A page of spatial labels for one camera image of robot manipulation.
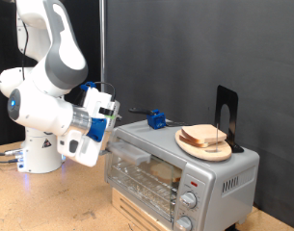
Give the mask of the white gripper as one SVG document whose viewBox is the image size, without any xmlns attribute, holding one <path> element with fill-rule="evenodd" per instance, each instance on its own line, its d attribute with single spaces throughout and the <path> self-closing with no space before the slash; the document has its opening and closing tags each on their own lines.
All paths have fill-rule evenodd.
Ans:
<svg viewBox="0 0 294 231">
<path fill-rule="evenodd" d="M 57 150 L 82 165 L 93 167 L 99 156 L 110 151 L 101 150 L 105 134 L 111 132 L 118 115 L 120 103 L 106 92 L 88 87 L 82 107 L 73 108 L 72 121 L 67 131 L 57 138 Z"/>
</svg>

